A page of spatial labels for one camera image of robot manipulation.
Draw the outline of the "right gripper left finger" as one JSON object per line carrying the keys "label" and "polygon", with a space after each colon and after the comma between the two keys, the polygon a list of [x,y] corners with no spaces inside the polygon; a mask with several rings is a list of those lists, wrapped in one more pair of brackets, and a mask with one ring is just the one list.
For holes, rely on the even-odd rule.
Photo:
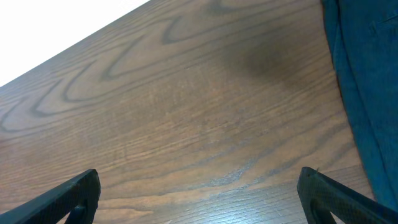
{"label": "right gripper left finger", "polygon": [[1,215],[1,224],[92,223],[101,193],[98,173],[89,169]]}

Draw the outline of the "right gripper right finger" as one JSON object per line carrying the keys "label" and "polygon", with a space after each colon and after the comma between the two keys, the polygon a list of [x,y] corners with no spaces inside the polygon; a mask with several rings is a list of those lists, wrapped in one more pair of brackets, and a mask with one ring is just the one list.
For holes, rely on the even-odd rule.
{"label": "right gripper right finger", "polygon": [[297,192],[308,223],[397,224],[397,212],[312,169],[303,167]]}

